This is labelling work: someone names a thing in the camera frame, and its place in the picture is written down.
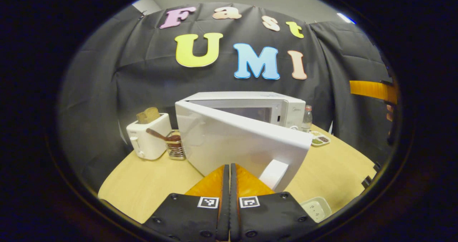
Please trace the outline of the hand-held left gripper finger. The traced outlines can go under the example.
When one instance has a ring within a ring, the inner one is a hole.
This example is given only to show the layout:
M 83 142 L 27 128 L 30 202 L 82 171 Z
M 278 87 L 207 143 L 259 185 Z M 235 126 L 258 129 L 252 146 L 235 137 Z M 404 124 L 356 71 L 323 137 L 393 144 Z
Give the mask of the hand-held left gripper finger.
M 230 241 L 291 242 L 301 240 L 317 223 L 288 192 L 239 196 L 241 175 L 230 166 Z
M 178 242 L 228 241 L 229 171 L 227 164 L 218 168 L 215 196 L 170 193 L 143 227 Z

